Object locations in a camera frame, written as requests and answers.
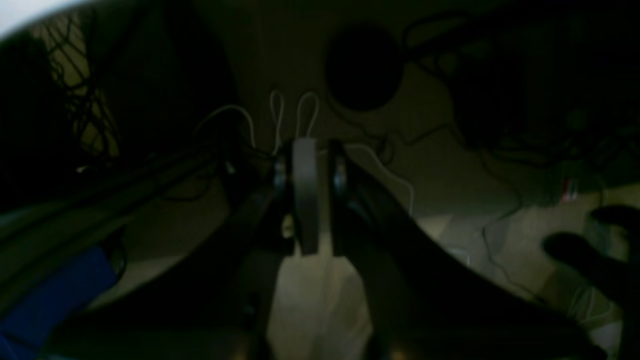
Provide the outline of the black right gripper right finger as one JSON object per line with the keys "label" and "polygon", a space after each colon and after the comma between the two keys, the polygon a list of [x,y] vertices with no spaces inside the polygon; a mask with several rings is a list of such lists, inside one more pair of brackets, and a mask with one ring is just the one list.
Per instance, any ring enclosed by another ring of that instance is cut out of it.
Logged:
{"label": "black right gripper right finger", "polygon": [[574,321],[524,300],[456,260],[391,192],[327,148],[333,253],[358,272],[374,334],[372,359],[605,360]]}

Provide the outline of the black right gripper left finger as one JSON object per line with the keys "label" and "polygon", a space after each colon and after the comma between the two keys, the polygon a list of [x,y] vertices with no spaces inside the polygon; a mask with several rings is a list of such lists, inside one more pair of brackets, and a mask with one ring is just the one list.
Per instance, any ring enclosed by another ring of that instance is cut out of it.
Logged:
{"label": "black right gripper left finger", "polygon": [[279,269],[319,248],[318,145],[298,138],[203,243],[102,308],[73,317],[46,350],[73,360],[268,359]]}

